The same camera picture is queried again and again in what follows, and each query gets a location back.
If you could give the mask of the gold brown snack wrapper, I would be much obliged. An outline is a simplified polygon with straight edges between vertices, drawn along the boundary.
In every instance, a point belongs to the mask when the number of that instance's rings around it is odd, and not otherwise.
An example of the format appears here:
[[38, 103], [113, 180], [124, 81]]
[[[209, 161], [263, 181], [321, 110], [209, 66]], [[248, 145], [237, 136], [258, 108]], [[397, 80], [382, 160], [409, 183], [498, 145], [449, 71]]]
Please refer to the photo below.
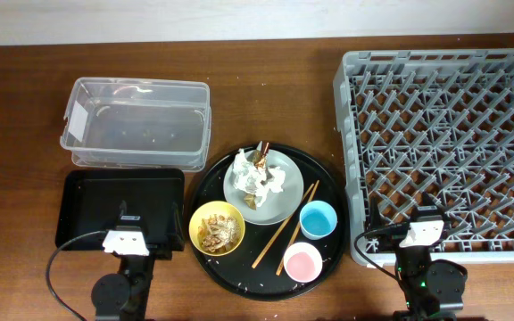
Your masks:
[[264, 169], [266, 167], [268, 152], [269, 142], [261, 143], [260, 149], [253, 156], [253, 163], [257, 169]]

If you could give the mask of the yellow bowl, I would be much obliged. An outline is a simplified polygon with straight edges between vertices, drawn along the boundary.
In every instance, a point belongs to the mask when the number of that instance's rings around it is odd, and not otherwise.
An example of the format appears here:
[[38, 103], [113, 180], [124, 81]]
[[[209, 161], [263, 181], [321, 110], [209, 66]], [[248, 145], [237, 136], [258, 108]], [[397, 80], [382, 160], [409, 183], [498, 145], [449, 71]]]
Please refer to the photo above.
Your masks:
[[[237, 220], [238, 225], [241, 228], [241, 237], [239, 243], [230, 251], [221, 253], [221, 254], [212, 254], [208, 251], [204, 251], [202, 247], [200, 246], [200, 243], [198, 241], [198, 227], [201, 225], [202, 219], [207, 218], [210, 215], [224, 215], [224, 216], [230, 216]], [[245, 220], [241, 214], [241, 212], [233, 205], [231, 205], [228, 202], [222, 202], [222, 201], [214, 201], [214, 202], [207, 202], [201, 207], [199, 207], [192, 217], [190, 218], [189, 222], [189, 235], [190, 240], [194, 247], [200, 251], [201, 253], [208, 255], [208, 256], [224, 256], [228, 255], [232, 251], [234, 251], [243, 241], [245, 236]]]

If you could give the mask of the white tissue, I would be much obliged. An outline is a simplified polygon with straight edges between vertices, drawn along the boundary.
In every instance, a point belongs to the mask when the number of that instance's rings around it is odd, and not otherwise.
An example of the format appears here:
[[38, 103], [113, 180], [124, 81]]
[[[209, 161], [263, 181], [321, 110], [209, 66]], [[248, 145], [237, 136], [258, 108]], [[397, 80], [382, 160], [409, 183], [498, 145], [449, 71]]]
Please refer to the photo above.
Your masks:
[[269, 193], [284, 191], [282, 185], [286, 180], [286, 172], [279, 166], [269, 165], [268, 156], [266, 167], [257, 169], [253, 163], [253, 157], [249, 160], [245, 156], [245, 152], [240, 149], [235, 156], [232, 171], [234, 188], [244, 192], [245, 195], [247, 193], [254, 194], [257, 209], [267, 200]]

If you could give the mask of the pink cup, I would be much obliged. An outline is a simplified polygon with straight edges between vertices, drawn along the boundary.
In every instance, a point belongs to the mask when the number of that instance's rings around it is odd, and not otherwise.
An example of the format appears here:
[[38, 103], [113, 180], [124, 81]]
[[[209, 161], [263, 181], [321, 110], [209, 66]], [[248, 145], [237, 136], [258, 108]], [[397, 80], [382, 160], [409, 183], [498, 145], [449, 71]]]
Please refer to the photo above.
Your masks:
[[323, 259], [312, 244], [294, 243], [285, 251], [283, 268], [291, 279], [308, 283], [320, 275]]

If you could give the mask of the blue cup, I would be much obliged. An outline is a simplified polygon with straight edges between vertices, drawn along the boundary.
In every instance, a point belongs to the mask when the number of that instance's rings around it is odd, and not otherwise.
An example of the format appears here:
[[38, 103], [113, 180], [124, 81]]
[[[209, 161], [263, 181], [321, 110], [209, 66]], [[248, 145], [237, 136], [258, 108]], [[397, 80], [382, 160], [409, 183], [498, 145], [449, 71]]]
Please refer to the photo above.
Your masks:
[[336, 229], [338, 220], [336, 210], [329, 203], [312, 201], [301, 209], [299, 222], [306, 238], [319, 240]]

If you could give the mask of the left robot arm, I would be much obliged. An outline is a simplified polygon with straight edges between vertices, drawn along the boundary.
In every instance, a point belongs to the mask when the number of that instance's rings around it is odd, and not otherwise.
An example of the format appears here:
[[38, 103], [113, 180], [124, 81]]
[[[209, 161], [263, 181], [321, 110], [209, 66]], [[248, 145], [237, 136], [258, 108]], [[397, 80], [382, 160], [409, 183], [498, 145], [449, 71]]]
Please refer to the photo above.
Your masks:
[[106, 230], [103, 247], [120, 260], [116, 273], [102, 276], [94, 285], [91, 301], [96, 320], [144, 320], [158, 260], [170, 260], [185, 248], [183, 207], [176, 202], [150, 214], [131, 214], [127, 203]]

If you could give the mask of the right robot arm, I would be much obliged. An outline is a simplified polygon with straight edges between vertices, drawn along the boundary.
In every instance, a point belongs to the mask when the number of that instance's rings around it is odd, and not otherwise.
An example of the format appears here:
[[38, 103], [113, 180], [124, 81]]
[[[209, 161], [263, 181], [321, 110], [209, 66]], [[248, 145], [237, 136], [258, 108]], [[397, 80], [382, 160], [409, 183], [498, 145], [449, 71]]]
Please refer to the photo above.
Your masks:
[[462, 295], [468, 271], [447, 259], [432, 259], [431, 250], [446, 234], [448, 217], [428, 193], [402, 223], [378, 226], [367, 233], [394, 251], [394, 279], [407, 308], [395, 311], [394, 320], [454, 320], [463, 309]]

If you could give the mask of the rice and peanut shells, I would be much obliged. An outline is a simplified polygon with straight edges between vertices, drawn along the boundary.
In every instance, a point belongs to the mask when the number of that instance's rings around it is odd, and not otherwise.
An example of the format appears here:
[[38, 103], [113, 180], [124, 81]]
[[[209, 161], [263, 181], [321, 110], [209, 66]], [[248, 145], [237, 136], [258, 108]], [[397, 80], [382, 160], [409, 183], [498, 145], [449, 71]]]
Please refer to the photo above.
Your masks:
[[198, 241], [204, 251], [221, 254], [232, 250], [240, 241], [241, 228], [235, 218], [210, 215], [198, 227]]

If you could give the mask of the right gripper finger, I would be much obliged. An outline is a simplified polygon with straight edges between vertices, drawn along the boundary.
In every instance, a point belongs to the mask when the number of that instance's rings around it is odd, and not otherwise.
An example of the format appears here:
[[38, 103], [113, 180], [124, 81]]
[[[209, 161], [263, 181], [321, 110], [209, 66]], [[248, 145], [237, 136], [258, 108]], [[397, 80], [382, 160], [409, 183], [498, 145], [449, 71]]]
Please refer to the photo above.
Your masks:
[[435, 198], [427, 192], [422, 193], [422, 207], [438, 208], [439, 205], [436, 203]]
[[377, 197], [371, 197], [369, 203], [369, 219], [368, 230], [374, 230], [381, 227], [380, 211], [378, 209]]

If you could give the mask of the grey plate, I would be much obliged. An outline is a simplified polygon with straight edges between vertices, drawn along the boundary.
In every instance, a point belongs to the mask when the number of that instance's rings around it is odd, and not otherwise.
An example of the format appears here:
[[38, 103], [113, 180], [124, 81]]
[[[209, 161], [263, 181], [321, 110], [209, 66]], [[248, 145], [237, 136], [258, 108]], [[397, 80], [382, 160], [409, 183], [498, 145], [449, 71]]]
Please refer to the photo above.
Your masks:
[[286, 173], [286, 179], [281, 185], [283, 191], [268, 192], [264, 204], [255, 210], [244, 201], [245, 193], [234, 187], [233, 164], [227, 166], [223, 183], [226, 201], [241, 212], [246, 222], [262, 226], [277, 224], [289, 217], [298, 208], [304, 192], [301, 170], [287, 155], [270, 150], [267, 165], [280, 167]]

